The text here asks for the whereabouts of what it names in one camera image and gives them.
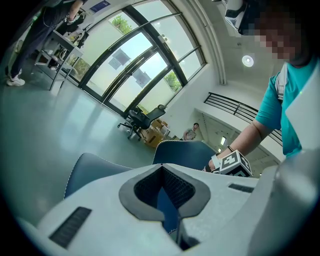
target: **window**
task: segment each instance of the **window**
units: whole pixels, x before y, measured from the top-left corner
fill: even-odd
[[[120,110],[126,110],[126,108],[143,91],[150,81],[166,67],[167,64],[161,58],[160,54],[154,54],[136,71],[137,74],[130,76],[122,84],[122,86],[112,96],[110,102]],[[157,97],[160,98],[161,96],[154,95],[151,100],[155,102],[158,100]]]
[[[109,61],[109,64],[111,67],[113,67],[115,70],[117,70],[117,68],[119,68],[121,66],[121,64],[119,63],[119,61],[117,61],[115,58],[112,58]]]
[[[181,23],[183,21],[179,16],[168,17],[152,23],[177,60],[197,46],[187,28],[183,27]]]
[[[171,71],[140,101],[139,108],[145,114],[151,112],[158,105],[166,105],[182,88],[176,74]]]
[[[74,78],[80,82],[91,65],[108,47],[137,27],[138,25],[128,15],[120,12],[89,29],[89,37],[81,48],[83,55],[73,67]]]
[[[141,13],[149,22],[157,18],[175,13],[174,9],[167,1],[150,1],[146,3],[140,3],[134,6],[134,8]]]
[[[193,74],[203,64],[200,52],[198,50],[191,53],[188,57],[179,62],[180,67],[187,80],[193,76]]]
[[[90,29],[87,41],[83,70],[98,68],[79,86],[123,116],[137,105],[148,113],[167,104],[205,63],[189,24],[168,0],[127,5]]]

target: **white wall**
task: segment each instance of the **white wall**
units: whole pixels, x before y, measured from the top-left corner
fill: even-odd
[[[216,85],[212,93],[231,98],[233,100],[247,104],[259,109],[265,95],[264,90],[254,89],[237,81],[228,81],[226,85]]]
[[[220,122],[223,122],[225,125],[230,126],[231,128],[237,129],[239,132],[242,132],[249,124],[219,108],[210,106],[208,104],[200,102],[195,109],[200,113],[206,114],[213,119],[216,119]],[[260,144],[266,151],[274,155],[279,161],[283,161],[285,156],[283,154],[283,148],[271,137],[267,136]]]
[[[173,98],[167,105],[165,115],[161,118],[166,121],[172,134],[181,138],[184,131],[192,127],[198,118],[193,115],[195,106],[203,102],[208,92],[214,90],[217,77],[212,65],[205,65],[200,72]]]

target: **chair backrest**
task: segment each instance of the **chair backrest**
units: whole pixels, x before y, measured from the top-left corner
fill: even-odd
[[[164,105],[157,106],[154,110],[152,110],[146,115],[149,119],[146,118],[144,120],[144,124],[149,127],[153,120],[163,116],[166,113],[165,109],[166,109],[166,106]]]
[[[152,164],[176,164],[202,170],[214,154],[202,141],[165,140],[157,146]]]

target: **floor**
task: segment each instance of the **floor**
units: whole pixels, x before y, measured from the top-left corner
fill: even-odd
[[[131,168],[152,163],[155,149],[128,140],[119,115],[69,82],[55,96],[44,73],[24,74],[22,87],[0,85],[1,183],[17,216],[35,225],[60,202],[85,152]]]

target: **black railing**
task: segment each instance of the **black railing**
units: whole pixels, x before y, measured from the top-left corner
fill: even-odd
[[[213,92],[209,92],[209,96],[204,103],[226,111],[248,123],[251,123],[258,114],[258,110],[252,106]],[[269,136],[282,146],[281,130],[275,129]]]

